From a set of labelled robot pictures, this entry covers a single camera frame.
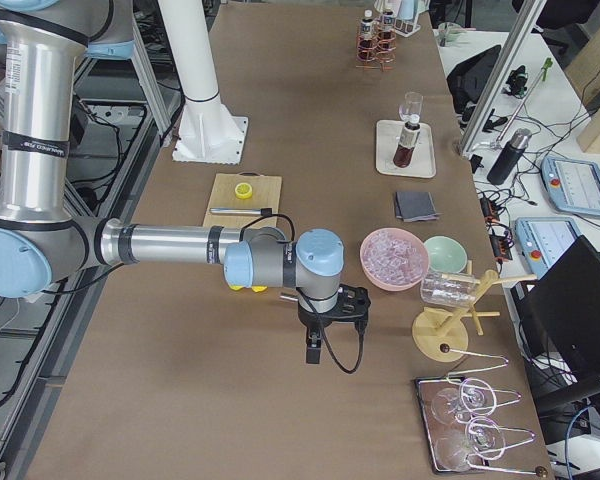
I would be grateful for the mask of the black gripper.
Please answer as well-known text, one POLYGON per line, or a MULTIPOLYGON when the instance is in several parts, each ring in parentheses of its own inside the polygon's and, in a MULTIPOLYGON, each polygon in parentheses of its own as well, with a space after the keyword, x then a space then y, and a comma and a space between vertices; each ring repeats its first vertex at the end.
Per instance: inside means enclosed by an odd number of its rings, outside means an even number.
POLYGON ((307 364, 319 364, 322 348, 322 330, 333 323, 352 324, 358 333, 364 333, 369 320, 370 299, 364 287, 340 284, 337 291, 326 298, 314 298, 298 289, 298 317, 306 327, 307 364))

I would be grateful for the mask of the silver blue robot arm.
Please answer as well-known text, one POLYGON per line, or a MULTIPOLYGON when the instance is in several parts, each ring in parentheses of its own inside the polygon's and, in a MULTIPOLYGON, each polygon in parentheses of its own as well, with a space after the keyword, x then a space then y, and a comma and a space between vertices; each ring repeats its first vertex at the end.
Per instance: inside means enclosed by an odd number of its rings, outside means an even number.
POLYGON ((128 59, 128 1, 0 1, 7 45, 0 179, 0 296, 26 297, 96 266, 143 261, 219 265, 232 287, 291 287, 306 328, 306 360, 330 348, 326 330, 368 323, 367 291, 341 283, 344 246, 325 229, 303 234, 249 223, 147 226, 74 216, 64 206, 78 58, 128 59))

